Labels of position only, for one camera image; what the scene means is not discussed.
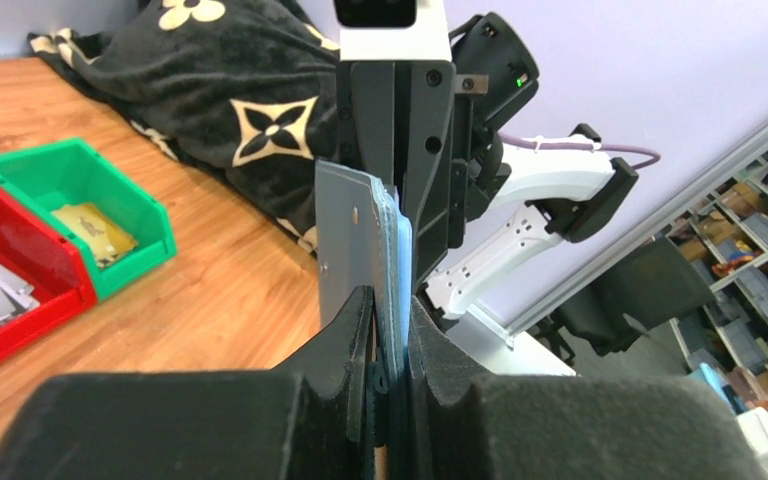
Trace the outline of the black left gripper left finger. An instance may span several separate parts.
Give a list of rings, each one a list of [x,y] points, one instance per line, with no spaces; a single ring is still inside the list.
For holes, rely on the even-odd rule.
[[[0,441],[0,479],[371,479],[358,286],[269,370],[52,377]]]

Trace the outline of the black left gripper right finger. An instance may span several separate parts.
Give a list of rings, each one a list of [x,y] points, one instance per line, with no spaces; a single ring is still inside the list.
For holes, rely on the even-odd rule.
[[[409,479],[761,479],[725,403],[686,377],[498,375],[419,300]]]

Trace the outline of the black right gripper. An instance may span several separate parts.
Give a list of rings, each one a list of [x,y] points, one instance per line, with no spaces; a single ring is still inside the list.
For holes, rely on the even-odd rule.
[[[451,61],[342,60],[336,70],[337,161],[398,195],[413,230],[413,283],[422,284],[465,235],[472,103],[482,74]]]

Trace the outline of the blue card holder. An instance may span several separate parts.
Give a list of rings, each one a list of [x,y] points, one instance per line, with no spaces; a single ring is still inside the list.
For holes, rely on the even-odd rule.
[[[315,167],[320,324],[357,286],[373,288],[382,363],[404,375],[411,293],[412,227],[394,190],[368,173],[320,161]]]

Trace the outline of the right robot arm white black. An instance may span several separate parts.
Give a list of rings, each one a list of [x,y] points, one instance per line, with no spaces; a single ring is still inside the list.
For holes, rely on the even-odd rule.
[[[324,317],[366,286],[380,319],[418,295],[454,320],[531,258],[593,236],[637,182],[585,124],[504,135],[540,71],[499,14],[453,28],[441,3],[409,1],[342,3],[338,18],[338,153],[315,177]]]

